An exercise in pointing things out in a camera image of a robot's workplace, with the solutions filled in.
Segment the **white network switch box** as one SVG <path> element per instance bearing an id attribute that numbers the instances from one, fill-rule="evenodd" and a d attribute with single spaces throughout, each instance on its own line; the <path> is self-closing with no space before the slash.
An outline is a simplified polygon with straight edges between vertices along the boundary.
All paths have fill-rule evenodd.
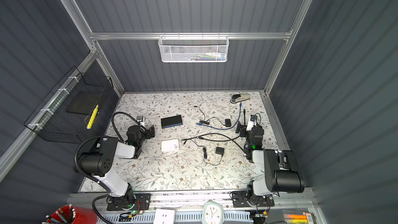
<path id="1" fill-rule="evenodd" d="M 166 140 L 161 142 L 163 153 L 176 152 L 179 150 L 179 139 Z"/>

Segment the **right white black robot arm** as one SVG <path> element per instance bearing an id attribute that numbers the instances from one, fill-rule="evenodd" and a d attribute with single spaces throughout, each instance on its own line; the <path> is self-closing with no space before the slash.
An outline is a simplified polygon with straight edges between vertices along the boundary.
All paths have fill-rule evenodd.
<path id="1" fill-rule="evenodd" d="M 263 174 L 251 180 L 246 190 L 230 193 L 235 208 L 270 208 L 275 205 L 273 193 L 304 192 L 305 182 L 293 151 L 262 149 L 264 130 L 260 125 L 238 124 L 236 133 L 246 139 L 243 150 L 247 160 L 263 166 Z"/>

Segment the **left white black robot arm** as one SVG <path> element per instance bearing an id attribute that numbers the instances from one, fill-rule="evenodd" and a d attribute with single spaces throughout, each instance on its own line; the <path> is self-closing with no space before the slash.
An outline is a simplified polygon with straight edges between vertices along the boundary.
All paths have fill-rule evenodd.
<path id="1" fill-rule="evenodd" d="M 127 116 L 134 122 L 127 129 L 126 140 L 116 127 L 117 115 Z M 106 200 L 108 211 L 126 211 L 136 215 L 149 209 L 151 195 L 135 195 L 131 184 L 122 179 L 113 167 L 114 159 L 138 159 L 144 142 L 155 137 L 155 127 L 145 117 L 134 118 L 125 112 L 113 113 L 111 123 L 116 136 L 95 136 L 83 141 L 75 151 L 74 170 L 106 190 L 106 195 L 99 199 Z"/>

